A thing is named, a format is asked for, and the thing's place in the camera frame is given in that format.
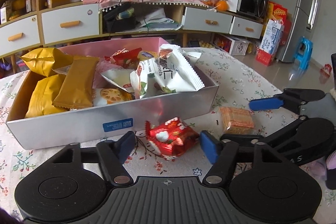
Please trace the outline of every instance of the cabinet leg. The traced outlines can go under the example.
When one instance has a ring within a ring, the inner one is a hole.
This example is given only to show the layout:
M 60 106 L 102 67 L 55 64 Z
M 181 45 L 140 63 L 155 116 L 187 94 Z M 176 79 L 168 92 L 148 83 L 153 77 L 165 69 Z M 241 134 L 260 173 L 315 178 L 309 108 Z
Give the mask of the cabinet leg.
M 13 69 L 13 74 L 17 73 L 17 68 L 16 68 L 16 59 L 15 59 L 15 54 L 12 54 L 10 56 L 10 60 L 12 62 L 12 69 Z
M 188 33 L 183 33 L 182 45 L 184 48 L 188 47 Z

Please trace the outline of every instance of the drawer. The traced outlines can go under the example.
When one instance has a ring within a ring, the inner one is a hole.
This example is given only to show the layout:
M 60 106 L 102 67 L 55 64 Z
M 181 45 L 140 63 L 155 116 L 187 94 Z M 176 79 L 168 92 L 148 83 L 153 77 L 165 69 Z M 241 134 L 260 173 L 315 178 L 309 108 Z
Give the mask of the drawer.
M 251 20 L 240 17 L 234 17 L 229 34 L 239 35 L 241 37 L 260 38 L 263 25 Z
M 0 37 L 0 56 L 39 44 L 37 16 L 27 17 L 1 27 Z
M 42 13 L 44 43 L 98 35 L 98 14 L 98 3 Z
M 229 33 L 232 16 L 186 7 L 182 17 L 183 30 Z

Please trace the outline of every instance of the sticker on drawer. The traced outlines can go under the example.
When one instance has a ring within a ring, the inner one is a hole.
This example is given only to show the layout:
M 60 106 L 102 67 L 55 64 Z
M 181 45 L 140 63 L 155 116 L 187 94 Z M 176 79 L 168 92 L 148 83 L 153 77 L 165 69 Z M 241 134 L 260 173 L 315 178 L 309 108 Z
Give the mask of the sticker on drawer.
M 133 127 L 133 118 L 103 123 L 104 132 L 111 132 L 130 127 Z

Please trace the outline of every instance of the orange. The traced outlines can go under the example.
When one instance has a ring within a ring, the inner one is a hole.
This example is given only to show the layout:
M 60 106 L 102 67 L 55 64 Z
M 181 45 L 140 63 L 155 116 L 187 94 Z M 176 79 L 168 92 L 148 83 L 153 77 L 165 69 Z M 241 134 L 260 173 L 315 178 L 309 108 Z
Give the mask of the orange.
M 216 3 L 216 9 L 219 10 L 219 11 L 227 11 L 229 6 L 227 4 L 227 2 L 225 0 L 219 0 L 217 3 Z

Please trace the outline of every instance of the table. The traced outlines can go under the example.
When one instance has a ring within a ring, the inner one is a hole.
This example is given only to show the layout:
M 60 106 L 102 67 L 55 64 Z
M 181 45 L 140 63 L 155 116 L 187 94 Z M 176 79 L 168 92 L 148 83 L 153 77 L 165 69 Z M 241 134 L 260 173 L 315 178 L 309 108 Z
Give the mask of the table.
M 261 75 L 226 52 L 207 48 L 193 48 L 192 50 L 202 52 L 197 66 L 219 84 L 212 111 L 206 115 L 186 120 L 187 124 L 197 132 L 208 130 L 217 137 L 222 134 L 221 120 L 217 112 L 220 106 L 248 109 L 249 100 L 270 97 L 281 92 Z M 16 185 L 33 169 L 62 148 L 26 151 L 6 127 L 8 112 L 26 75 L 27 72 L 20 72 L 0 80 L 0 207 L 17 219 L 21 219 L 21 215 L 14 201 Z M 282 128 L 296 118 L 292 112 L 282 108 L 252 112 L 252 116 L 256 125 L 254 133 L 264 136 Z M 138 175 L 199 176 L 202 180 L 211 167 L 199 145 L 187 151 L 180 158 L 167 161 L 154 154 L 143 132 L 137 132 L 137 136 L 137 146 L 124 165 L 134 180 Z M 95 146 L 100 141 L 85 142 L 81 144 L 81 147 Z M 84 164 L 84 167 L 100 174 L 98 164 Z M 238 164 L 236 174 L 248 168 L 251 168 L 250 164 Z M 311 174 L 310 165 L 301 168 Z M 318 182 L 322 188 L 323 199 L 314 219 L 319 224 L 335 223 L 336 191 L 328 190 L 321 179 L 318 179 Z

